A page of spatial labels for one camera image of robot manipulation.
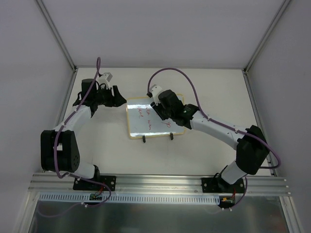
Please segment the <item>small whiteboard with yellow frame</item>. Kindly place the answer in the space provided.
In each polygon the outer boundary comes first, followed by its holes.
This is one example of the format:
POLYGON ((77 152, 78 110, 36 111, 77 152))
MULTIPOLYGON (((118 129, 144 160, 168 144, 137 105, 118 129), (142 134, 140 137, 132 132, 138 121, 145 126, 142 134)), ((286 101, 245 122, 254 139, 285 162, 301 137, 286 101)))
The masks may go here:
POLYGON ((126 103, 128 134, 131 139, 184 134, 186 128, 171 119, 161 120, 151 107, 149 97, 129 98, 126 103))

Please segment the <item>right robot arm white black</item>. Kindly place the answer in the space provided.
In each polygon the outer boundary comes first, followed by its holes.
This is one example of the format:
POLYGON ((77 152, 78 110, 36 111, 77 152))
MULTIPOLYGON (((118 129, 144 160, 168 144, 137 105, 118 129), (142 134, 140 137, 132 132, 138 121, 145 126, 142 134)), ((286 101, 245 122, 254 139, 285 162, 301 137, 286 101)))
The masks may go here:
POLYGON ((235 150, 235 160, 221 171, 217 180, 220 191, 229 192, 237 180, 261 169, 269 150, 259 127, 244 129, 215 120, 204 115, 198 106, 183 104, 171 90, 154 86, 148 95, 153 98, 151 107, 162 120, 170 119, 178 126, 206 133, 235 150))

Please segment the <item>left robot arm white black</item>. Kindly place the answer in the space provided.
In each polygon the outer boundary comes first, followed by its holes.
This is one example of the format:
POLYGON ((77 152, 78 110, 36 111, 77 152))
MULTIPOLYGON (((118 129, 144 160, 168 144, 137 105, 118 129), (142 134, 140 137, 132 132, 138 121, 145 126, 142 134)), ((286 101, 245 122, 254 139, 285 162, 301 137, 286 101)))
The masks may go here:
POLYGON ((72 109, 59 125, 52 130, 44 130, 40 136, 41 167, 63 178, 73 175, 84 178, 84 184, 91 190, 101 185, 99 168, 83 162, 80 157, 76 135, 95 114, 98 107, 120 107, 127 103, 116 85, 108 82, 98 84, 93 79, 84 79, 81 91, 72 109))

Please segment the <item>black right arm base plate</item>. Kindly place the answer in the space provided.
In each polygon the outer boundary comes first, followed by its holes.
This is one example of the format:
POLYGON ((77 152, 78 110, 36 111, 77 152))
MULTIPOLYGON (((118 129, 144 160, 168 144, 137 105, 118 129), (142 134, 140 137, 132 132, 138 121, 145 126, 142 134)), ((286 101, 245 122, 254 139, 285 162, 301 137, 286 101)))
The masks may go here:
POLYGON ((201 178, 203 193, 231 193, 242 194, 245 191, 244 181, 242 178, 235 183, 229 184, 220 177, 201 178))

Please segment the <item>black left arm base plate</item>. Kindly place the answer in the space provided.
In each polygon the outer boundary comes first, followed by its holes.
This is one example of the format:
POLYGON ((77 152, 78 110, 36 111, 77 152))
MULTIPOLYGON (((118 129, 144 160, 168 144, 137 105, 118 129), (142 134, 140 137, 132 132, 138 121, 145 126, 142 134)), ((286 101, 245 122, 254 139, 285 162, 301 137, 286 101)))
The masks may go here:
MULTIPOLYGON (((96 180, 96 182, 105 184, 112 192, 114 192, 116 188, 116 179, 117 179, 116 176, 100 175, 99 179, 96 180)), ((101 188, 103 189, 103 191, 108 190, 106 187, 102 185, 78 179, 75 179, 73 184, 73 190, 76 191, 99 191, 101 188)))

